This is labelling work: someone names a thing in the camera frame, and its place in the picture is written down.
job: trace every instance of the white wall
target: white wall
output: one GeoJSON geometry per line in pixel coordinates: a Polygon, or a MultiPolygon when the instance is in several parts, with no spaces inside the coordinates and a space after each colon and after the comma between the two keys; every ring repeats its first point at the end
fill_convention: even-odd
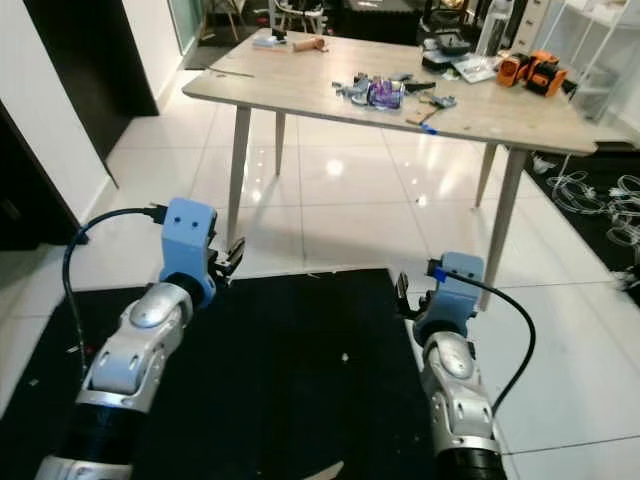
{"type": "MultiPolygon", "coordinates": [[[[536,46],[539,47],[551,27],[555,12],[559,9],[559,2],[552,2],[546,21],[538,35],[536,46]]],[[[567,11],[556,27],[547,50],[552,51],[561,60],[570,60],[571,54],[582,32],[585,31],[587,20],[575,12],[567,11]]],[[[607,29],[595,24],[581,49],[583,54],[576,59],[576,64],[582,65],[589,61],[590,53],[600,45],[607,29]]],[[[623,75],[624,82],[619,86],[611,99],[609,113],[619,117],[625,123],[640,132],[640,31],[618,30],[607,43],[600,56],[599,64],[605,68],[623,75]]]]}
{"type": "Polygon", "coordinates": [[[147,81],[158,100],[182,61],[167,0],[122,0],[147,81]]]}
{"type": "Polygon", "coordinates": [[[71,211],[110,181],[22,0],[0,1],[0,100],[71,211]]]}

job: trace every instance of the white tile floor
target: white tile floor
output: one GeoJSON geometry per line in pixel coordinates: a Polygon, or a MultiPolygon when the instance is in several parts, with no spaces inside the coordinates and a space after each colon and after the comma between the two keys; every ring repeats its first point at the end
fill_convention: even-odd
{"type": "MultiPolygon", "coordinates": [[[[184,84],[190,72],[184,72],[184,84]]],[[[108,207],[190,196],[228,207],[233,108],[174,94],[162,116],[136,119],[109,164],[122,188],[108,207]]],[[[506,152],[485,201],[471,208],[482,145],[290,116],[275,178],[273,114],[254,111],[239,229],[239,276],[352,266],[404,269],[417,297],[424,262],[446,250],[485,255],[506,152]]],[[[74,256],[76,288],[134,285],[160,268],[159,227],[122,218],[98,227],[74,256]]],[[[60,300],[61,248],[33,273],[2,282],[0,412],[60,300]]],[[[510,478],[635,479],[640,460],[640,312],[528,177],[498,285],[530,311],[538,347],[499,414],[510,478]]],[[[491,393],[520,361],[526,328],[499,301],[470,323],[491,393]]]]}

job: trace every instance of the tabletop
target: tabletop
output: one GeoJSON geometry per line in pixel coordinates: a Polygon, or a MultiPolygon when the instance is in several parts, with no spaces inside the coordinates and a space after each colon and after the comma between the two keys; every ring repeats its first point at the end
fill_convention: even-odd
{"type": "Polygon", "coordinates": [[[332,81],[350,84],[358,72],[382,76],[407,72],[417,81],[436,81],[434,95],[456,97],[456,107],[428,120],[441,136],[575,155],[596,149],[586,122],[561,91],[545,98],[492,80],[473,85],[462,79],[444,80],[422,66],[420,47],[324,37],[327,52],[294,53],[291,43],[312,35],[288,32],[287,45],[254,48],[253,38],[265,35],[270,35],[269,29],[257,31],[183,92],[234,105],[416,132],[419,127],[406,122],[408,115],[424,108],[416,96],[405,97],[399,110],[379,110],[354,105],[331,86],[332,81]]]}

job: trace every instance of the black cable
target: black cable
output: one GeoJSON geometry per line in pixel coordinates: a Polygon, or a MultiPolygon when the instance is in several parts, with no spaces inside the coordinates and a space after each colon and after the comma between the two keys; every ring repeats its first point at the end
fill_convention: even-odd
{"type": "Polygon", "coordinates": [[[518,312],[520,312],[520,314],[524,317],[525,321],[527,322],[527,326],[529,327],[529,347],[527,348],[527,353],[522,359],[522,363],[520,364],[520,367],[518,367],[518,370],[516,370],[516,373],[513,375],[513,377],[511,377],[511,380],[509,380],[509,383],[507,383],[507,386],[504,387],[502,392],[500,392],[500,395],[498,395],[498,398],[493,404],[493,407],[491,407],[491,410],[493,411],[493,416],[495,417],[496,413],[498,412],[498,408],[500,408],[500,405],[502,404],[502,401],[505,399],[505,397],[508,395],[508,393],[511,391],[513,386],[516,384],[516,382],[518,381],[522,373],[526,370],[527,366],[529,365],[529,360],[531,360],[531,356],[533,355],[533,349],[536,346],[536,327],[534,326],[533,320],[531,320],[531,317],[529,316],[527,311],[524,309],[524,307],[520,305],[518,302],[516,302],[513,298],[511,298],[506,293],[501,292],[497,288],[490,287],[486,283],[473,280],[463,275],[459,275],[457,273],[449,272],[446,270],[443,270],[443,272],[445,272],[448,277],[455,278],[460,282],[468,283],[469,285],[479,287],[483,290],[486,290],[487,292],[491,292],[494,295],[497,295],[498,297],[503,299],[505,302],[510,304],[512,307],[514,307],[516,310],[518,310],[518,312]]]}
{"type": "Polygon", "coordinates": [[[78,229],[76,234],[67,245],[66,250],[64,251],[64,257],[62,260],[62,285],[64,286],[64,294],[67,299],[67,303],[69,303],[69,307],[71,309],[71,315],[75,322],[76,327],[76,335],[78,336],[78,349],[80,350],[80,364],[82,366],[82,377],[81,380],[84,379],[85,374],[87,373],[87,358],[84,350],[84,332],[82,329],[82,322],[80,321],[80,313],[78,311],[78,304],[76,303],[75,296],[73,294],[73,289],[71,288],[71,280],[70,280],[70,264],[71,264],[71,255],[73,254],[74,249],[78,245],[78,242],[85,236],[85,234],[93,228],[98,223],[107,220],[109,218],[117,217],[119,215],[128,215],[128,214],[143,214],[150,216],[154,223],[163,223],[164,216],[166,214],[167,207],[163,205],[156,205],[154,207],[147,208],[121,208],[119,210],[113,210],[111,212],[104,213],[102,215],[97,216],[92,219],[78,229]]]}

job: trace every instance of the tangle of cables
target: tangle of cables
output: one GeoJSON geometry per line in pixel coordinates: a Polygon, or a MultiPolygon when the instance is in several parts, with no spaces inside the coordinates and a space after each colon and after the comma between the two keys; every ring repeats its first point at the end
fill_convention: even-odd
{"type": "Polygon", "coordinates": [[[568,212],[607,215],[611,220],[607,238],[617,245],[632,248],[634,263],[640,263],[640,178],[622,175],[617,187],[609,189],[606,200],[598,198],[595,188],[584,182],[586,178],[584,171],[564,175],[563,167],[559,176],[547,179],[547,185],[553,187],[551,199],[568,212]]]}

